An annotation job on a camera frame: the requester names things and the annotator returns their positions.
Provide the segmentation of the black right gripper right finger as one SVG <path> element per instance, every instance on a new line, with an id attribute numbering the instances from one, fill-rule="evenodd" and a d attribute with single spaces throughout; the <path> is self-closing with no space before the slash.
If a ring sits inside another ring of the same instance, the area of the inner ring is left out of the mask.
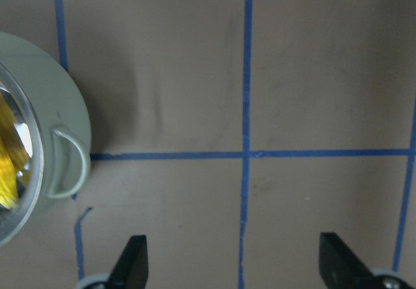
<path id="1" fill-rule="evenodd" d="M 320 233 L 318 270 L 326 288 L 361 288 L 374 277 L 334 232 Z"/>

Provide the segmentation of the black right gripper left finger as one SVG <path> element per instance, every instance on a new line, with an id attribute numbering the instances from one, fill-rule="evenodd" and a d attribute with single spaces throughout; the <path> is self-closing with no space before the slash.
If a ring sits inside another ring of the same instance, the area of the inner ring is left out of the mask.
<path id="1" fill-rule="evenodd" d="M 109 275 L 108 288 L 145 288 L 148 275 L 147 238 L 131 236 Z"/>

